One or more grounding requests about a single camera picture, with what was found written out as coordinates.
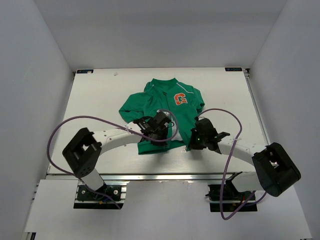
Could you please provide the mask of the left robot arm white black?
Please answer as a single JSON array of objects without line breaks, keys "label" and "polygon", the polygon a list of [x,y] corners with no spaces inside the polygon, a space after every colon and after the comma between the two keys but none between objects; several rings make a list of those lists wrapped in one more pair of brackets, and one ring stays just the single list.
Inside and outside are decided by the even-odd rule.
[{"label": "left robot arm white black", "polygon": [[88,193],[99,200],[105,196],[105,182],[96,170],[100,155],[128,144],[152,139],[152,144],[165,145],[170,117],[159,111],[154,117],[142,117],[125,126],[110,130],[80,129],[62,151],[73,174],[88,187]]}]

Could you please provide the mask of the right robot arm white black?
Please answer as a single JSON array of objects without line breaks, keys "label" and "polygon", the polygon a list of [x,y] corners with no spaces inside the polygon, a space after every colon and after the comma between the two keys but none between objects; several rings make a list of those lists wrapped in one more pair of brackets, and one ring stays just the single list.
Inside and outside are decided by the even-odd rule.
[{"label": "right robot arm white black", "polygon": [[300,171],[279,143],[257,145],[238,139],[231,151],[234,137],[227,132],[218,133],[207,118],[195,119],[190,149],[208,149],[220,155],[232,153],[233,157],[254,166],[255,171],[235,172],[225,180],[225,192],[229,198],[236,200],[247,191],[265,191],[278,197],[301,179]]}]

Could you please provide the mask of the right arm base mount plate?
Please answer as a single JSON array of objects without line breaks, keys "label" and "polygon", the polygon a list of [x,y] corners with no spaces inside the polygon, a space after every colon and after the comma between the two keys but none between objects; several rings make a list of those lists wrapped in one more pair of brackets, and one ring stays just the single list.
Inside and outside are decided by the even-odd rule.
[{"label": "right arm base mount plate", "polygon": [[[202,175],[204,180],[207,180],[208,192],[205,194],[205,200],[209,203],[209,210],[211,213],[220,212],[220,192],[222,175],[205,173]],[[227,179],[230,174],[226,175],[226,180],[223,186],[222,193],[222,210],[226,214],[234,212],[242,203],[244,203],[250,196],[250,191],[238,192],[230,185],[227,185]],[[255,203],[256,196],[254,195],[239,212],[257,212],[258,207]]]}]

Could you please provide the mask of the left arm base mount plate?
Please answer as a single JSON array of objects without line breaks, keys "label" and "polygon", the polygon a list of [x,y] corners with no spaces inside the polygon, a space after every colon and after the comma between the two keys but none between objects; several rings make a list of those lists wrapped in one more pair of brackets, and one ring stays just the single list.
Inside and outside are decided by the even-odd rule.
[{"label": "left arm base mount plate", "polygon": [[83,210],[120,210],[126,199],[128,181],[105,180],[105,186],[97,190],[102,194],[94,193],[82,183],[78,182],[74,209]]}]

